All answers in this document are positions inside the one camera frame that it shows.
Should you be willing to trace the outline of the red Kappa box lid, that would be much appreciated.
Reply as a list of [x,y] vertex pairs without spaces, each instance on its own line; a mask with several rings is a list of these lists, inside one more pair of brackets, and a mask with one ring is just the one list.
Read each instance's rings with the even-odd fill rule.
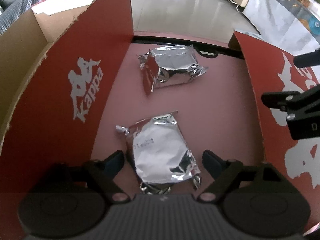
[[293,140],[283,106],[269,108],[261,100],[267,92],[302,93],[318,85],[311,68],[298,69],[293,55],[244,31],[234,31],[229,47],[240,50],[247,65],[266,160],[306,198],[311,215],[305,227],[319,225],[319,138]]

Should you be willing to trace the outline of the silver foil pouch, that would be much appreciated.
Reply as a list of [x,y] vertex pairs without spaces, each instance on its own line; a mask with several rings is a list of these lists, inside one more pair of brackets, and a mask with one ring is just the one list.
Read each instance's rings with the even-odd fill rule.
[[159,88],[189,83],[208,70],[208,67],[199,64],[192,45],[149,49],[138,59],[147,96]]
[[125,137],[126,154],[143,194],[168,194],[174,185],[201,186],[201,171],[173,111],[139,120],[116,131]]

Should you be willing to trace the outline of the red cardboard shoe box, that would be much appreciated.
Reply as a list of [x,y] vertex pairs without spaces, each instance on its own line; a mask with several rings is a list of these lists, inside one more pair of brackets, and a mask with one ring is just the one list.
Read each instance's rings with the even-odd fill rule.
[[95,0],[28,74],[2,138],[1,239],[25,236],[17,209],[46,169],[90,159],[132,38],[131,0]]

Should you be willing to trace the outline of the blue round fan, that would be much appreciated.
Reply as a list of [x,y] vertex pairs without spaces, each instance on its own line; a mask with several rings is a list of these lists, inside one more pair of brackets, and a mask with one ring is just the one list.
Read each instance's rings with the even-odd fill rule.
[[313,35],[320,35],[320,22],[317,18],[315,18],[313,16],[310,18],[309,28],[310,28],[310,32]]

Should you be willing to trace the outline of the white marble tv cabinet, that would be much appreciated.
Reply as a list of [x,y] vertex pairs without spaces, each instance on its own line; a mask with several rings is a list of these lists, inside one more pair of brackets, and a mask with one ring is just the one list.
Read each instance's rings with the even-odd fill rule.
[[319,35],[309,28],[315,16],[297,0],[249,0],[243,14],[264,41],[292,55],[319,48]]

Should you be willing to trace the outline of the pink lap desk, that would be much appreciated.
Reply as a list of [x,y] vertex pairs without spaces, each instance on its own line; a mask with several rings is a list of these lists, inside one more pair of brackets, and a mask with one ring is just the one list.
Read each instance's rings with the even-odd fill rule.
[[173,193],[198,196],[213,179],[202,165],[202,154],[211,150],[222,159],[255,166],[264,159],[263,139],[252,84],[244,60],[227,55],[214,59],[198,56],[208,71],[196,80],[155,90],[146,95],[139,55],[156,48],[154,43],[130,44],[113,82],[97,135],[92,159],[105,159],[126,150],[125,137],[116,126],[176,112],[176,120],[201,171],[201,186],[191,181],[173,186]]

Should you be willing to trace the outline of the houndstooth sofa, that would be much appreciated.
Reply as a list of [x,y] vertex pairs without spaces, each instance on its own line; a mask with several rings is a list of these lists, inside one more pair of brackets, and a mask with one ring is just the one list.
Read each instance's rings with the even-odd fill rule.
[[16,0],[1,14],[1,36],[15,23],[21,15],[42,0]]

